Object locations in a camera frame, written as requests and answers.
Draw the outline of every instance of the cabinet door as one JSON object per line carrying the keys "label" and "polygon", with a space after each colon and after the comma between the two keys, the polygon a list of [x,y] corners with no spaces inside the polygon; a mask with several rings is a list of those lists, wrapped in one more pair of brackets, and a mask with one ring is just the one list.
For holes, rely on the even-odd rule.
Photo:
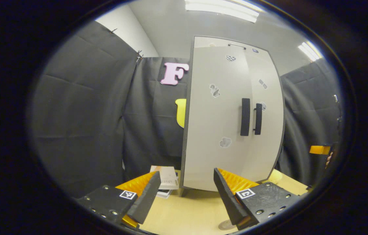
{"label": "cabinet door", "polygon": [[251,121],[240,135],[242,98],[252,101],[248,74],[243,48],[194,48],[183,186],[217,191],[215,167],[242,173],[252,143]]}
{"label": "cabinet door", "polygon": [[284,135],[284,98],[277,70],[266,50],[245,43],[228,39],[205,36],[194,37],[194,48],[229,46],[241,49],[248,63],[251,79],[251,130],[255,128],[256,111],[252,111],[257,103],[263,104],[262,130],[260,135],[250,133],[250,153],[245,158],[242,172],[239,175],[252,181],[261,181],[269,177],[280,153]]}

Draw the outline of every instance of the black curtain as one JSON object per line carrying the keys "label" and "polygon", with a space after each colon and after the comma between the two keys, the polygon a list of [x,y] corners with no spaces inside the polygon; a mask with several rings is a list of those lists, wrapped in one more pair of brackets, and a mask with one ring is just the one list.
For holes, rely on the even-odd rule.
{"label": "black curtain", "polygon": [[285,133],[275,168],[303,184],[315,185],[324,174],[326,156],[309,153],[310,146],[332,145],[341,135],[338,118],[342,95],[337,76],[324,59],[319,59],[280,79]]}
{"label": "black curtain", "polygon": [[91,21],[44,68],[31,102],[34,143],[70,196],[123,182],[121,113],[135,67],[136,52]]}
{"label": "black curtain", "polygon": [[176,120],[176,99],[187,96],[188,72],[178,84],[162,85],[165,63],[187,58],[143,58],[136,66],[123,113],[126,180],[149,172],[151,165],[181,169],[184,129]]}

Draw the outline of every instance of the cabinet handle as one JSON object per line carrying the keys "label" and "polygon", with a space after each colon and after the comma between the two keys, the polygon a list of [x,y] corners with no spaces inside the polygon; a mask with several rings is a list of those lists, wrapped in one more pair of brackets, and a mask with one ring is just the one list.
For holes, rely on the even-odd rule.
{"label": "cabinet handle", "polygon": [[233,46],[240,46],[240,45],[236,45],[236,44],[232,44],[232,43],[229,43],[227,46],[230,46],[230,45],[233,45]]}
{"label": "cabinet handle", "polygon": [[242,121],[240,135],[249,136],[249,123],[251,122],[251,99],[242,98]]}
{"label": "cabinet handle", "polygon": [[255,129],[253,131],[255,131],[255,135],[260,135],[262,127],[262,104],[257,104],[257,107],[254,108],[254,111],[255,110],[257,112],[257,119],[255,121]]}

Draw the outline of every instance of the paper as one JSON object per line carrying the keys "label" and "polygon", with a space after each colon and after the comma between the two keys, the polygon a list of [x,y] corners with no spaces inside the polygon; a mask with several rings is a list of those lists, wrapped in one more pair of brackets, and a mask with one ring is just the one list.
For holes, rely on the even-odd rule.
{"label": "paper", "polygon": [[161,198],[165,198],[168,199],[169,195],[171,195],[172,190],[167,190],[167,189],[159,189],[158,193],[156,194],[156,196],[161,197]]}
{"label": "paper", "polygon": [[151,166],[152,171],[159,171],[160,173],[160,186],[159,189],[178,189],[178,178],[175,174],[173,166]]}

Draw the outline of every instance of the ceiling light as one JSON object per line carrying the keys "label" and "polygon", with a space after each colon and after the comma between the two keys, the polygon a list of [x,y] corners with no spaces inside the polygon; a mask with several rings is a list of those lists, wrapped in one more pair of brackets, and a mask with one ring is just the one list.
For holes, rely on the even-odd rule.
{"label": "ceiling light", "polygon": [[235,2],[244,6],[224,0],[185,0],[185,9],[230,15],[253,23],[257,21],[259,13],[253,10],[255,6],[241,0],[235,0]]}
{"label": "ceiling light", "polygon": [[322,58],[322,54],[318,51],[318,49],[311,42],[303,42],[298,48],[308,56],[311,61],[316,61],[317,59]]}
{"label": "ceiling light", "polygon": [[323,58],[323,55],[311,42],[306,42],[306,44],[311,47],[311,49],[318,55],[319,58]]}
{"label": "ceiling light", "polygon": [[257,11],[257,12],[262,12],[263,11],[259,7],[255,6],[253,4],[247,3],[243,0],[230,0],[230,1],[235,2],[235,3],[239,3],[239,4],[244,5],[244,6],[247,6],[247,7],[251,8],[251,9]]}

